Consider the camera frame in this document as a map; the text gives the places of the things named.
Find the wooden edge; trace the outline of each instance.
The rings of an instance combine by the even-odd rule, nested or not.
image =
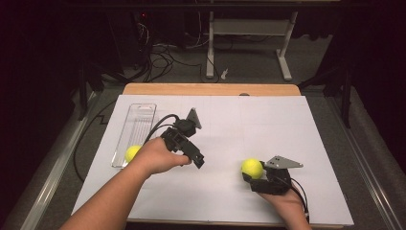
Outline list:
[[[124,95],[301,96],[295,84],[129,83]]]
[[[223,226],[249,226],[249,227],[284,227],[283,224],[277,223],[254,223],[254,222],[228,222],[228,221],[184,221],[184,220],[168,220],[168,219],[146,219],[146,218],[130,218],[127,222],[143,222],[143,223],[165,223],[165,224],[194,224],[194,225],[223,225]],[[341,224],[310,224],[312,228],[326,229],[341,229],[344,225]]]

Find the finger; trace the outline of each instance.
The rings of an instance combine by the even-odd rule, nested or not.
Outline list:
[[[257,194],[258,194],[260,197],[264,198],[264,199],[268,198],[269,196],[272,197],[272,195],[270,195],[270,194],[262,194],[262,193],[257,193]]]
[[[176,165],[181,166],[181,165],[189,165],[192,161],[189,159],[188,156],[186,155],[176,155],[174,154],[174,162]]]

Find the table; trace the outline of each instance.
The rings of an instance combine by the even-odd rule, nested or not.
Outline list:
[[[239,97],[241,93],[251,96]],[[295,85],[286,84],[129,84],[116,103],[74,212],[118,171],[109,163],[120,137],[124,111],[130,104],[151,102],[161,107],[157,110],[161,117],[175,111],[183,118],[189,112],[185,108],[197,105],[203,128],[190,140],[205,155],[206,163],[200,170],[190,165],[152,176],[128,221],[282,225],[273,208],[250,191],[238,168],[241,159],[249,156],[269,160],[262,159],[270,156],[262,152],[266,150],[304,163],[302,169],[289,172],[306,190],[312,225],[336,228],[353,224],[305,97]],[[236,122],[236,114],[243,123]]]
[[[340,0],[286,0],[290,3],[302,2],[333,2]],[[210,12],[209,18],[209,48],[207,53],[206,77],[212,79],[214,77],[214,35],[277,35],[283,36],[283,45],[276,50],[276,55],[282,70],[283,78],[286,81],[291,81],[289,67],[287,66],[285,54],[289,44],[290,36],[292,36],[293,28],[298,16],[297,11],[292,11],[289,18],[284,20],[270,19],[232,19],[232,18],[214,18],[214,13]]]

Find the person's left hand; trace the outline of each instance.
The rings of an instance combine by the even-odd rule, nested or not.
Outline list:
[[[189,165],[191,162],[186,155],[168,151],[164,140],[157,137],[146,142],[127,166],[142,168],[147,177],[150,177],[152,174],[163,173],[175,166]]]

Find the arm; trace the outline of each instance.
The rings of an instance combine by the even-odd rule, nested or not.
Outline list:
[[[141,187],[152,174],[190,163],[186,155],[168,151],[162,138],[148,141],[61,229],[123,229]]]
[[[287,229],[292,230],[307,230],[311,229],[307,220],[305,219],[305,212],[302,202],[298,195],[291,189],[285,195],[259,195],[272,204],[275,210],[283,219]]]

